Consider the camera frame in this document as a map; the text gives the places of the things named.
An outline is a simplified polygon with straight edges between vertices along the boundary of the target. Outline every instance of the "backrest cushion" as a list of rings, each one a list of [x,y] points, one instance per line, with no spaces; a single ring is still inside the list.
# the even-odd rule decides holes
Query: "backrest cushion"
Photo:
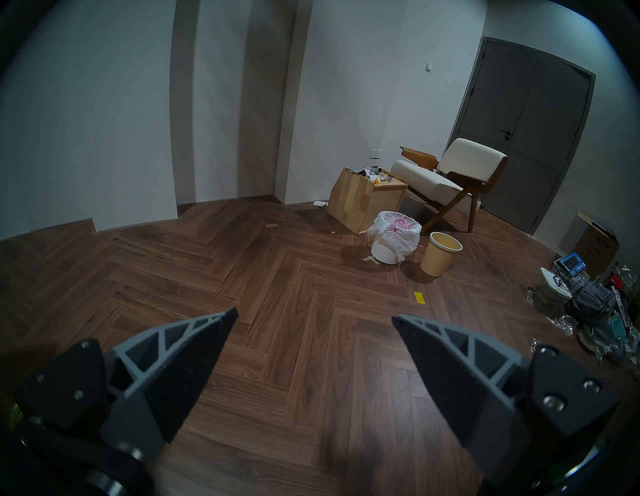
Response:
[[[444,152],[438,163],[438,170],[443,174],[454,171],[460,174],[487,180],[505,154],[474,141],[456,138]]]

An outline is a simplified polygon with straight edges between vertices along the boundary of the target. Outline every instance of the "paper scrap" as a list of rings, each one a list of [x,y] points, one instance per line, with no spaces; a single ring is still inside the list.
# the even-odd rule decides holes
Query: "paper scrap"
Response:
[[[368,260],[371,260],[372,262],[374,262],[375,265],[380,265],[380,262],[378,262],[372,255],[370,255],[368,257],[364,257],[362,259],[363,262],[367,262]]]

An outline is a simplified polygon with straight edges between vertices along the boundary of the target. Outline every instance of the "wooden armrest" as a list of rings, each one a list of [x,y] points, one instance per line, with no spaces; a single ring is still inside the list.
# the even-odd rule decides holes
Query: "wooden armrest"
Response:
[[[472,190],[476,190],[478,193],[488,192],[493,186],[489,181],[483,181],[477,177],[460,174],[459,172],[450,171],[447,173],[446,178],[455,182],[461,188],[470,188]]]
[[[402,148],[402,156],[408,158],[411,162],[415,162],[420,167],[434,170],[438,166],[438,159],[433,155],[426,154],[420,150],[412,150],[411,148]]]

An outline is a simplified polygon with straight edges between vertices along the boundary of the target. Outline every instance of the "door frame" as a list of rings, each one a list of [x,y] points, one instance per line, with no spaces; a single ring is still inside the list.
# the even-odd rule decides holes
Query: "door frame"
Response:
[[[519,43],[513,43],[513,42],[509,42],[507,40],[500,40],[498,38],[492,38],[490,36],[483,36],[481,41],[480,41],[480,46],[478,47],[478,52],[476,54],[476,60],[474,62],[474,69],[471,72],[471,77],[469,78],[469,82],[467,84],[467,89],[465,90],[465,97],[463,98],[462,103],[460,104],[460,109],[458,110],[458,115],[456,116],[456,121],[455,121],[455,123],[453,125],[453,128],[451,129],[451,134],[449,135],[449,141],[447,142],[447,148],[449,148],[449,145],[453,142],[453,140],[455,139],[455,136],[458,134],[458,130],[460,129],[460,125],[462,124],[462,118],[465,116],[465,112],[467,111],[467,105],[469,104],[469,100],[471,99],[471,90],[476,85],[476,79],[478,77],[478,73],[480,72],[480,66],[481,66],[481,63],[482,63],[484,51],[486,50],[487,42],[500,43],[502,45],[510,45],[512,47],[522,48],[522,49],[525,49],[525,50],[528,50],[528,51],[535,52],[537,54],[543,54],[543,55],[545,55],[547,57],[551,57],[552,59],[555,59],[557,61],[565,63],[565,64],[573,67],[576,70],[579,70],[580,72],[584,73],[584,75],[589,79],[589,89],[587,90],[587,99],[586,99],[586,102],[585,102],[585,105],[584,105],[584,111],[582,112],[582,118],[580,120],[580,124],[578,126],[577,132],[575,133],[575,137],[573,138],[573,143],[571,145],[571,149],[569,150],[569,155],[567,156],[567,159],[564,162],[562,170],[560,171],[560,174],[558,175],[558,179],[556,180],[556,183],[554,184],[554,187],[551,189],[551,193],[549,193],[547,201],[543,205],[542,210],[540,211],[540,214],[538,215],[538,217],[534,221],[533,225],[531,226],[531,229],[529,229],[529,231],[528,231],[528,234],[533,236],[533,234],[535,233],[536,229],[538,229],[538,226],[542,222],[542,219],[547,214],[547,211],[549,210],[549,207],[551,206],[551,203],[554,201],[554,198],[556,197],[556,193],[558,192],[558,189],[560,189],[560,185],[564,181],[564,176],[566,175],[566,172],[569,169],[569,166],[571,165],[571,162],[573,161],[573,156],[575,155],[575,151],[578,148],[578,144],[580,143],[580,138],[582,137],[582,132],[584,130],[584,125],[585,125],[585,123],[587,121],[587,117],[589,116],[589,109],[591,108],[591,99],[593,98],[593,90],[594,90],[595,83],[596,83],[596,75],[595,75],[594,72],[592,72],[592,71],[590,71],[588,69],[585,69],[584,67],[582,67],[582,66],[580,66],[580,65],[578,65],[576,63],[573,63],[571,61],[568,61],[566,59],[563,59],[562,57],[558,57],[558,56],[553,55],[551,53],[545,52],[544,50],[538,50],[537,48],[528,47],[526,45],[520,45]]]

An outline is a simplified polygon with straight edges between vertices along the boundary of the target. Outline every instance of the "wooden chair leg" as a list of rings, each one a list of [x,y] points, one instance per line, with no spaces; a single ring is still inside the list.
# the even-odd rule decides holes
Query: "wooden chair leg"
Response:
[[[474,220],[476,220],[476,205],[478,203],[477,191],[471,195],[471,210],[469,211],[469,229],[468,232],[472,232],[474,229]]]
[[[451,200],[446,207],[444,207],[434,218],[432,218],[431,220],[429,220],[429,222],[427,222],[424,226],[422,226],[422,233],[426,234],[428,229],[434,225],[437,221],[439,221],[440,219],[442,219],[447,212],[449,212],[453,207],[456,206],[456,203],[458,203],[460,200],[462,200],[462,198],[464,198],[467,195],[468,191],[467,189],[463,189],[462,191],[460,191],[457,195],[456,198],[454,198],[453,200]]]

